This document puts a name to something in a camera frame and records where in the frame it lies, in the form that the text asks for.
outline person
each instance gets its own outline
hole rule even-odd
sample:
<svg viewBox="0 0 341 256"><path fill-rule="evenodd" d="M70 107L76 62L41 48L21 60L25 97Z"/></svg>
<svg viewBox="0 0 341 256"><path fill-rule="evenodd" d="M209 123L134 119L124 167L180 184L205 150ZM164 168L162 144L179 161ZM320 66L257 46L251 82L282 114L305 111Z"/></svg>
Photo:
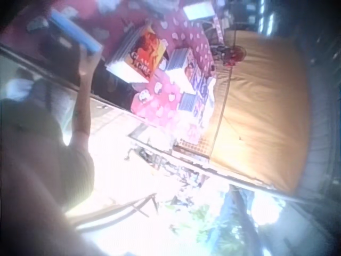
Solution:
<svg viewBox="0 0 341 256"><path fill-rule="evenodd" d="M88 56L80 47L80 87L68 146L46 109L34 101L1 101L0 241L8 255L103 255L64 215L93 190L90 94L100 57L101 52Z"/></svg>

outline pink tablecloth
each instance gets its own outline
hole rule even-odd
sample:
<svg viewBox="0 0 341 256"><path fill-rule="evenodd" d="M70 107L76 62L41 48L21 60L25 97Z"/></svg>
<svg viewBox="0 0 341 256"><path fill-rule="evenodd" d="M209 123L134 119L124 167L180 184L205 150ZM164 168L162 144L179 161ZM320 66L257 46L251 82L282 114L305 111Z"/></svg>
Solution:
<svg viewBox="0 0 341 256"><path fill-rule="evenodd" d="M200 69L205 76L210 75L213 58L208 40L199 22L187 20L182 8L169 13L163 21L149 13L138 1L122 1L119 5L108 4L109 0L61 0L55 1L52 8L77 21L82 27L104 46L103 56L109 58L118 48L120 40L130 26L143 24L146 19L152 22L152 29L167 45L169 56L176 48L191 47ZM39 40L46 34L46 29L27 31L27 24L42 13L33 8L24 9L6 28L0 41L34 59L44 60L38 51ZM156 83L162 90L155 93ZM141 101L137 94L132 103L132 112L146 118L154 125L174 129L178 122L176 106L181 101L181 92L176 84L169 81L163 71L157 70L155 77L146 84L151 99Z"/></svg>

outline blue book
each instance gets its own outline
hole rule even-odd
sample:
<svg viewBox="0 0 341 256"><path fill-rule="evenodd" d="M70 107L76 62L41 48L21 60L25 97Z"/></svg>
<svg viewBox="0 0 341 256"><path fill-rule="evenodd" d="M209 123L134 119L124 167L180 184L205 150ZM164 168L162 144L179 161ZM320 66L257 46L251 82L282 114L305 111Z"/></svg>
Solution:
<svg viewBox="0 0 341 256"><path fill-rule="evenodd" d="M73 40L83 44L91 53L102 49L103 46L95 38L57 10L51 10L50 20Z"/></svg>

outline book cover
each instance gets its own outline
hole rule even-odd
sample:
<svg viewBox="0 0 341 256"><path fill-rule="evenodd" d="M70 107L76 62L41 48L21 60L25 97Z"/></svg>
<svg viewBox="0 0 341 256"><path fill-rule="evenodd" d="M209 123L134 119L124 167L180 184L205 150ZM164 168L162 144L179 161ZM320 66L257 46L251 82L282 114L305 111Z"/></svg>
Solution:
<svg viewBox="0 0 341 256"><path fill-rule="evenodd" d="M165 45L157 38L151 27L147 26L125 58L125 62L149 81L165 50Z"/></svg>
<svg viewBox="0 0 341 256"><path fill-rule="evenodd" d="M193 78L191 80L191 84L193 86L193 89L197 91L200 88L201 80L203 79L202 72L199 68L199 66L196 66L196 69L193 74Z"/></svg>
<svg viewBox="0 0 341 256"><path fill-rule="evenodd" d="M193 55L192 49L188 50L188 54L186 56L186 66L185 66L185 74L188 78L188 81L190 81L194 75L194 71L196 68L196 59Z"/></svg>

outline book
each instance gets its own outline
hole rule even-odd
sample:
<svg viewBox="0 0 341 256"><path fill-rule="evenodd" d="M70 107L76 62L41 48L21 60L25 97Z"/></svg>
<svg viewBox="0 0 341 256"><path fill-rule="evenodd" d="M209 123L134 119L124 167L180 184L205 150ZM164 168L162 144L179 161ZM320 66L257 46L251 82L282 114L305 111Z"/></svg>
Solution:
<svg viewBox="0 0 341 256"><path fill-rule="evenodd" d="M165 51L150 25L131 29L106 67L127 83L148 83Z"/></svg>
<svg viewBox="0 0 341 256"><path fill-rule="evenodd" d="M195 91L197 91L197 90L200 89L200 86L201 86L201 84L202 84L203 78L204 78L204 75L203 75L203 73L201 72L201 69L199 68L198 65L196 65L194 74L193 74L192 79L191 79L191 84L192 84L193 89L194 89Z"/></svg>
<svg viewBox="0 0 341 256"><path fill-rule="evenodd" d="M195 94L192 85L197 62L190 48L176 49L170 56L166 74L187 93Z"/></svg>
<svg viewBox="0 0 341 256"><path fill-rule="evenodd" d="M83 44L90 52L95 53L102 49L103 46L95 38L57 10L51 9L49 19L70 38Z"/></svg>

